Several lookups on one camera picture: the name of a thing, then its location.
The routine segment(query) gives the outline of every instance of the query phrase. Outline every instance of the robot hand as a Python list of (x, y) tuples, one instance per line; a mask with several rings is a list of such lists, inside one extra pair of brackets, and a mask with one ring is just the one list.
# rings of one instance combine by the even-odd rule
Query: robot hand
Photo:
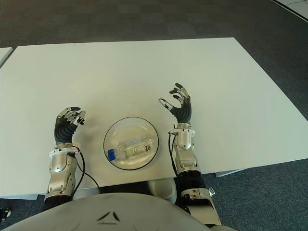
[(174, 94), (173, 98), (176, 98), (181, 103), (181, 108), (173, 106), (164, 99), (159, 99), (159, 102), (176, 117), (178, 123), (190, 124), (192, 117), (191, 98), (181, 84), (175, 83), (175, 86), (178, 88), (174, 88), (169, 93)]
[(57, 116), (54, 127), (56, 144), (72, 143), (72, 137), (79, 124), (84, 124), (85, 111), (79, 111), (79, 107), (67, 107)]

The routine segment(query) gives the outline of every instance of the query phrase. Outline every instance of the robotic arm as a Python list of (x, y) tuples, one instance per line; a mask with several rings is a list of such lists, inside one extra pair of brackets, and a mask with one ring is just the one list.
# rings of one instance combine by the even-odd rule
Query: robotic arm
[(57, 147), (50, 152), (52, 158), (49, 171), (51, 179), (45, 196), (43, 210), (53, 208), (72, 199), (75, 188), (75, 155), (79, 149), (72, 144), (72, 137), (79, 124), (84, 124), (85, 111), (79, 107), (65, 108), (56, 118), (54, 138)]
[(219, 226), (221, 225), (219, 216), (211, 199), (214, 192), (205, 187), (201, 170), (193, 153), (195, 132), (192, 130), (190, 122), (192, 116), (191, 98), (181, 84), (176, 83), (175, 85), (177, 88), (171, 90), (170, 94), (173, 94), (173, 97), (180, 102), (181, 108), (173, 106), (164, 99), (159, 99), (159, 102), (178, 121), (178, 125), (174, 126), (170, 134), (175, 135), (172, 147), (176, 152), (175, 162), (179, 180), (180, 206), (201, 223), (209, 227)]

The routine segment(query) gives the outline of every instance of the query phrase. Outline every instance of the transparent bowl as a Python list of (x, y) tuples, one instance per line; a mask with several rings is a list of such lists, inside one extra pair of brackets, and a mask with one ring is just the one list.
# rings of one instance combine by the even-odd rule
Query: transparent bowl
[[(120, 142), (133, 139), (138, 136), (151, 134), (153, 143), (152, 148), (146, 154), (128, 158), (126, 160), (118, 159), (110, 161), (108, 150), (118, 148)], [(156, 155), (158, 150), (158, 135), (153, 125), (138, 117), (127, 117), (117, 121), (107, 131), (104, 139), (104, 152), (108, 161), (114, 166), (124, 170), (135, 170), (147, 165)]]

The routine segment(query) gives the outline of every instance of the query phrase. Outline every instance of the dark floor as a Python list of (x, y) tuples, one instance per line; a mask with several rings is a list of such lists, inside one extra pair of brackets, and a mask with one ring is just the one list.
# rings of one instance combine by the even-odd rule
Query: dark floor
[[(217, 37), (235, 37), (308, 119), (308, 23), (270, 0), (1, 0), (0, 47)], [(205, 181), (226, 225), (306, 231), (307, 174), (302, 160)], [(0, 200), (13, 207), (0, 229), (41, 203)]]

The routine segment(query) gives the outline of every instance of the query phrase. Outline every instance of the black fingertip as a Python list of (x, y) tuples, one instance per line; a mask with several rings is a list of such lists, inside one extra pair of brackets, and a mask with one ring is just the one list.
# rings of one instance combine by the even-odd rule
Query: black fingertip
[(80, 107), (71, 107), (71, 110), (72, 111), (78, 111), (78, 110), (80, 110)]
[(175, 83), (175, 86), (177, 86), (178, 88), (183, 88), (183, 86), (180, 83)]
[(173, 90), (169, 91), (170, 94), (178, 93), (178, 89), (174, 88)]

